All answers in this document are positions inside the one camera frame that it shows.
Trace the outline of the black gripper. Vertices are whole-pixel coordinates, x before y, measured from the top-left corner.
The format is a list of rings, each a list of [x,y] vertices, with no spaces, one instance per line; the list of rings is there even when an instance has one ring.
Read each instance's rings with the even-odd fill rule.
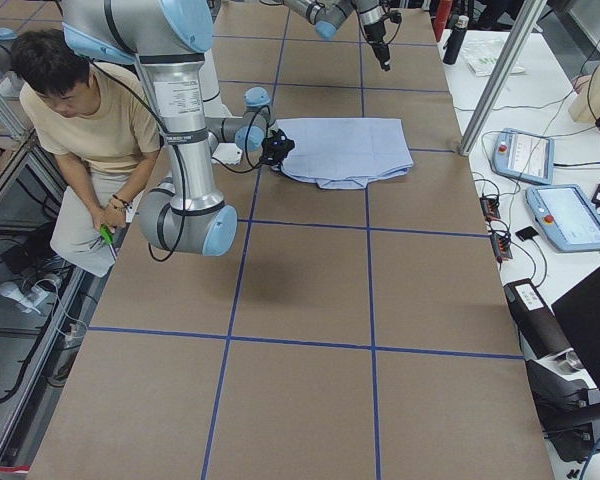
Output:
[[[391,69],[391,59],[389,46],[385,42],[386,28],[384,20],[363,26],[363,33],[366,42],[371,46],[376,59],[382,70]]]
[[[283,130],[277,130],[263,140],[260,163],[280,167],[294,148],[295,142]]]

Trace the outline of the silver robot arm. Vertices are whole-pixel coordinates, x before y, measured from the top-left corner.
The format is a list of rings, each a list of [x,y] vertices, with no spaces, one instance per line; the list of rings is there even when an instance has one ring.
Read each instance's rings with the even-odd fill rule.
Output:
[[[313,25],[323,40],[332,39],[344,22],[355,14],[363,39],[373,50],[381,69],[391,69],[390,40],[385,39],[385,23],[390,21],[400,25],[402,16],[399,11],[390,8],[388,1],[289,0],[280,1],[280,4]]]
[[[259,162],[279,165],[294,142],[277,126],[262,88],[245,95],[238,118],[204,112],[200,71],[213,44],[205,1],[66,1],[67,45],[90,59],[134,65],[165,141],[170,176],[144,193],[140,228],[148,243],[169,252],[226,253],[237,231],[237,212],[214,182],[210,140],[218,136]]]

